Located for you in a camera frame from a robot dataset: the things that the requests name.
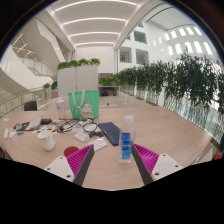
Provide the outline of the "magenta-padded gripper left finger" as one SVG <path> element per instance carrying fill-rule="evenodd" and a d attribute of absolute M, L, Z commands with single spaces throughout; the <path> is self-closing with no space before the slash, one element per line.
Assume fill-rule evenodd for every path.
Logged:
<path fill-rule="evenodd" d="M 71 146 L 66 148 L 64 155 L 57 157 L 45 170 L 82 186 L 93 156 L 93 144 L 82 149 Z"/>

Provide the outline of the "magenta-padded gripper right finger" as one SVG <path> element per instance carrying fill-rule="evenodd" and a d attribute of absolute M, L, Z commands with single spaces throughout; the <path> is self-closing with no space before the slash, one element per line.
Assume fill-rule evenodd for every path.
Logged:
<path fill-rule="evenodd" d="M 168 154 L 157 154 L 137 144 L 132 144 L 132 155 L 145 185 L 183 168 Z"/>

